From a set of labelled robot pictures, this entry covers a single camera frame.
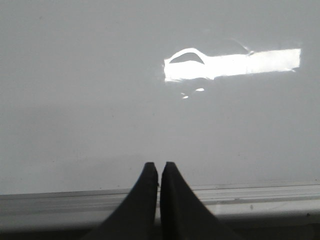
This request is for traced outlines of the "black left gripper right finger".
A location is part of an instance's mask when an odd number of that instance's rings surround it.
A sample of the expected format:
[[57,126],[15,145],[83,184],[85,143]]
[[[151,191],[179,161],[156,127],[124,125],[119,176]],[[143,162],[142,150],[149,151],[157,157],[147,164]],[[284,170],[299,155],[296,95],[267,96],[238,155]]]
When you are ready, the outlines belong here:
[[239,240],[198,199],[174,162],[161,177],[160,220],[164,240]]

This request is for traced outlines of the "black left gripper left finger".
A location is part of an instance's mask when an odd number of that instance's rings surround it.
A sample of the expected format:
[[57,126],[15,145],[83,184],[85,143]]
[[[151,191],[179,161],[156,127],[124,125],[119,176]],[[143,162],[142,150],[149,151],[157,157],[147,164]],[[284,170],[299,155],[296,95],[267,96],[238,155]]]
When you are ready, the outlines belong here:
[[144,164],[129,194],[115,211],[83,240],[150,240],[158,194],[158,172],[153,162]]

